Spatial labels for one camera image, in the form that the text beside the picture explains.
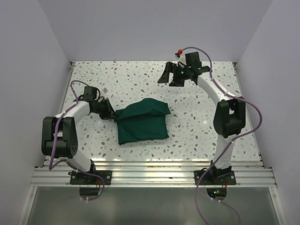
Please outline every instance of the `green fabric bag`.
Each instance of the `green fabric bag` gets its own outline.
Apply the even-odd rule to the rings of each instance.
[[[165,116],[171,114],[168,104],[145,98],[116,111],[119,144],[169,137]]]

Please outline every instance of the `speckled white table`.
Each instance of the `speckled white table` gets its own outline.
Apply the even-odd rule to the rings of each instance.
[[[81,80],[100,90],[114,110],[125,108],[143,98],[167,102],[171,115],[166,116],[170,138],[118,145],[117,125],[91,114],[76,126],[79,149],[93,160],[107,161],[198,161],[211,160],[217,143],[213,128],[216,106],[208,95],[192,81],[184,88],[157,84],[165,67],[164,61],[86,61],[76,62],[71,80]],[[240,95],[239,85],[231,62],[214,62],[213,75],[232,93]],[[75,84],[78,95],[83,85]],[[63,108],[74,100],[67,91]],[[247,119],[246,128],[250,129]],[[248,135],[236,141],[232,160],[259,161],[254,137]]]

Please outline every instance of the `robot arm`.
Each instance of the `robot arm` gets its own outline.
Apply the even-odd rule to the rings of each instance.
[[[216,113],[214,116],[214,128],[217,132],[216,154],[212,160],[215,163],[216,159],[221,155],[224,148],[228,145],[231,139],[240,134],[242,128],[246,125],[246,105],[243,101],[231,99],[225,96],[218,87],[214,84],[209,76],[210,68],[202,66],[198,52],[192,52],[182,55],[176,54],[179,58],[178,63],[167,62],[163,75],[158,83],[168,83],[169,73],[173,73],[173,80],[169,84],[171,87],[184,87],[185,80],[192,80],[200,86],[212,99],[216,105]],[[214,178],[229,175],[231,173],[231,156],[234,145],[232,144],[223,156],[215,163],[212,169]]]
[[[98,101],[97,88],[84,87],[84,94],[80,96],[78,104],[68,111],[59,124],[58,138],[56,142],[55,158],[66,160],[71,167],[77,168],[84,172],[94,173],[95,165],[93,161],[86,158],[78,150],[78,139],[76,133],[76,124],[90,113],[99,114],[103,120],[114,119],[117,114],[113,110],[108,98],[101,98]],[[55,125],[62,115],[46,117],[43,120],[42,131],[42,153],[45,156],[51,156],[54,145]]]

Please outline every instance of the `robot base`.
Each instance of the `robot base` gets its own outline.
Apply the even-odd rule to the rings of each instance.
[[[93,176],[85,175],[81,172],[69,172],[71,176],[71,185],[94,185],[96,184],[97,178]],[[110,185],[112,181],[112,171],[111,170],[97,170],[93,174],[98,175],[103,178],[105,185]]]
[[[205,170],[194,171],[195,184],[197,185],[202,174],[205,173]],[[215,166],[205,174],[202,178],[199,185],[236,185],[236,179],[234,171],[231,170],[231,166],[226,169],[217,169]]]

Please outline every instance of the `glass panel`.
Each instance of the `glass panel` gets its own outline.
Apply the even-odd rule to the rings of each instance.
[[[86,203],[76,187],[39,187],[29,225],[202,225],[194,188],[107,188]],[[238,224],[235,213],[199,190],[200,208],[211,224]],[[268,188],[231,188],[225,201],[244,225],[278,225]]]

